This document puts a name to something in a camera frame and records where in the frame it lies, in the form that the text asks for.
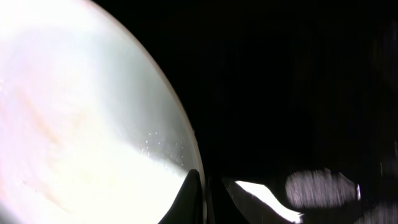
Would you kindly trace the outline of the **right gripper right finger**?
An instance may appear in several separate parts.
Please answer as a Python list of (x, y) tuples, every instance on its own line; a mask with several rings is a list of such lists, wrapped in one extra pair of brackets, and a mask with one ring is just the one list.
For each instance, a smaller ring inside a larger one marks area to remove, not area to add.
[(218, 177), (209, 176), (206, 182), (208, 224), (248, 224), (234, 204), (224, 183)]

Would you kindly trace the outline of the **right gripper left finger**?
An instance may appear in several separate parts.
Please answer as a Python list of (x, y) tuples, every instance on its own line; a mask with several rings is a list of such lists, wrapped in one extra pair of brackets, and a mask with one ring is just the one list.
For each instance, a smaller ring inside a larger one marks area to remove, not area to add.
[(188, 172), (168, 212), (159, 224), (202, 224), (203, 199), (200, 174), (192, 169)]

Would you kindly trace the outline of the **light blue plate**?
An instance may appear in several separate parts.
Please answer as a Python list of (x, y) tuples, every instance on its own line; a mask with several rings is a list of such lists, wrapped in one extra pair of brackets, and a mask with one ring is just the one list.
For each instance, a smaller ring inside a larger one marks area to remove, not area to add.
[(92, 1), (1, 2), (1, 222), (159, 223), (193, 129), (142, 44)]

